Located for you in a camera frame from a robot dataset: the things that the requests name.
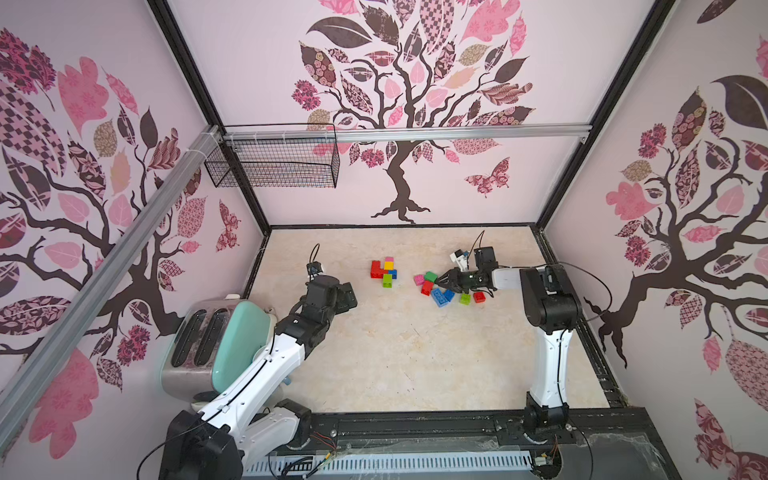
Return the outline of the long red lego brick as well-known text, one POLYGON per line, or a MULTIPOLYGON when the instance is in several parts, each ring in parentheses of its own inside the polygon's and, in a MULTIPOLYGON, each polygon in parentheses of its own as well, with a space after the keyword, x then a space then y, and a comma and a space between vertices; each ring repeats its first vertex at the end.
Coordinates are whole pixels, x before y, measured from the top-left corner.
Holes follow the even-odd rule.
POLYGON ((381 262, 379 260, 373 260, 371 262, 370 277, 372 279, 382 279, 385 274, 387 274, 387 271, 382 269, 381 262))

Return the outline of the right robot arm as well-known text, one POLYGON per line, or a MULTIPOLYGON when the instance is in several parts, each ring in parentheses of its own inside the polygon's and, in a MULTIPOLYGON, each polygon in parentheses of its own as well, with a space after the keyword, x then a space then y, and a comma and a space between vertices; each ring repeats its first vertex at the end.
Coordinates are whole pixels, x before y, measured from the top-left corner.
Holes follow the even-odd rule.
POLYGON ((517 289, 525 318, 535 331, 534 370, 526 392, 522 429, 534 442, 564 429, 569 420, 566 379, 567 359, 582 308, 565 269, 560 264, 503 267, 491 247, 471 254, 456 250, 449 255, 454 267, 439 276, 436 286, 455 294, 517 289))

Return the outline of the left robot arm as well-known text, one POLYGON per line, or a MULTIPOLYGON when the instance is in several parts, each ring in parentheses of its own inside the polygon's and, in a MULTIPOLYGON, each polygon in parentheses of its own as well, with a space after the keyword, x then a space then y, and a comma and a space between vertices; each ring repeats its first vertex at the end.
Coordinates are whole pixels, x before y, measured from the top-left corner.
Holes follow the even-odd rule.
POLYGON ((278 319, 237 296, 191 307, 161 366, 166 393, 189 403, 160 445, 162 479, 239 479, 274 449, 309 439, 308 408, 268 400, 356 307, 349 283, 317 274, 278 319))

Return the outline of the long blue lego brick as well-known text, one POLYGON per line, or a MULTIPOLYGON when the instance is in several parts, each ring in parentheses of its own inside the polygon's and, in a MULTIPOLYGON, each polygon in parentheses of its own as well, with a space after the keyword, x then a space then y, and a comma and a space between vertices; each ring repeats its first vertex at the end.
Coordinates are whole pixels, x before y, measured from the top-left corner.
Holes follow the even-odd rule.
POLYGON ((450 303, 439 288, 433 289, 430 292, 430 296, 439 308, 443 308, 450 303))

